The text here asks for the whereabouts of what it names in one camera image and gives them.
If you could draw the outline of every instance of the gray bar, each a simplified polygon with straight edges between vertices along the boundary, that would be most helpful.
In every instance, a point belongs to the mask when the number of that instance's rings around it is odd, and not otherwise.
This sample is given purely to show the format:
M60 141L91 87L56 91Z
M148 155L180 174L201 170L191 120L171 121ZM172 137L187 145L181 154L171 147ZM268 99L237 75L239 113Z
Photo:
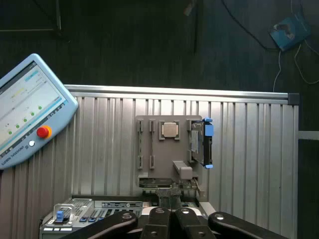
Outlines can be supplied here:
M319 140L319 131L299 131L299 139Z

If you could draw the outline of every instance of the blue switch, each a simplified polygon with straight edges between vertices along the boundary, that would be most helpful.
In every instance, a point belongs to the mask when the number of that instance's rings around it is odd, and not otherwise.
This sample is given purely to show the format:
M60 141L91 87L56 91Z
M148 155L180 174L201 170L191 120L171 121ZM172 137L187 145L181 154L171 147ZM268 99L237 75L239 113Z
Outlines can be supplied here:
M64 211L57 211L56 212L56 222L61 223L63 222L63 217L64 217Z

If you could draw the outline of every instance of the screw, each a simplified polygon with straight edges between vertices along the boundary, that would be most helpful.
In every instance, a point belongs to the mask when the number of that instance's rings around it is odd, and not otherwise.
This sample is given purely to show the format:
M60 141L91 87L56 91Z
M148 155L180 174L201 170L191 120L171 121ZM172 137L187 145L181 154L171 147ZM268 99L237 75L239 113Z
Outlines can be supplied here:
M184 214L187 214L187 213L189 213L189 210L186 209L186 208L182 208L182 209L181 209L181 212L184 213Z
M205 233L204 232L198 232L198 235L203 238L205 236Z
M156 213L164 213L162 208L156 208Z
M132 216L129 213L124 213L122 216L123 219L130 219Z

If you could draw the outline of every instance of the gray fixture plate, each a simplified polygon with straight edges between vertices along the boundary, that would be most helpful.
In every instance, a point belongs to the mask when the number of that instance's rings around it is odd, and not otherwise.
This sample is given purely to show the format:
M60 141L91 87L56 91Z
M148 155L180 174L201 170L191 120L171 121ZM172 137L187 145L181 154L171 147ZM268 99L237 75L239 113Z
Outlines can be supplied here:
M177 182L179 175L174 168L173 161L183 161L189 165L187 161L189 158L188 120L201 119L201 116L136 116L139 178L172 178ZM160 125L163 122L177 122L178 137L163 139L160 135Z

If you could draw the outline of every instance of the blue clip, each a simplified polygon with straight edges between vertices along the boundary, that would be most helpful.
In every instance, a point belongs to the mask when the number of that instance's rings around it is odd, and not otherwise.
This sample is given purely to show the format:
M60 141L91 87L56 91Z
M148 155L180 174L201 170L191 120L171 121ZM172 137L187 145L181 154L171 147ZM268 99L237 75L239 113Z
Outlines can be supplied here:
M205 165L205 168L207 168L207 169L213 168L213 165L212 164L207 164L207 165Z
M214 126L212 124L205 125L205 136L214 136Z
M208 117L203 118L203 121L204 122L213 122L213 120L211 118L208 118Z
M57 211L55 221L58 223L61 223L61 222L63 222L63 217L64 217L64 211Z

